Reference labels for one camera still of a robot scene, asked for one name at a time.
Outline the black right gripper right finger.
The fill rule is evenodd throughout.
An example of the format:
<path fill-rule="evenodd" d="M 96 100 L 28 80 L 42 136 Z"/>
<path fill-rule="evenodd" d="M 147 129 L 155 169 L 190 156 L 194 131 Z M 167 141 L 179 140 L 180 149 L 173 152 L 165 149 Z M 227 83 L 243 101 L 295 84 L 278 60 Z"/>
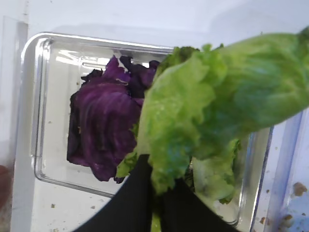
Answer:
<path fill-rule="evenodd" d="M 162 195 L 162 210 L 163 232 L 237 231 L 210 210 L 183 179 L 177 179 L 175 187 Z"/>

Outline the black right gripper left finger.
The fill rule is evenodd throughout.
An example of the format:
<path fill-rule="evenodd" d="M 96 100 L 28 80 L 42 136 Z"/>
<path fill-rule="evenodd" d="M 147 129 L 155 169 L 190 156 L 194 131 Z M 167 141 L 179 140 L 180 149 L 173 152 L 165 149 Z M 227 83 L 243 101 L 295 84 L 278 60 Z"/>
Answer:
<path fill-rule="evenodd" d="M 149 232 L 152 222 L 152 168 L 148 155 L 140 155 L 129 175 L 111 200 L 77 228 L 76 232 Z"/>

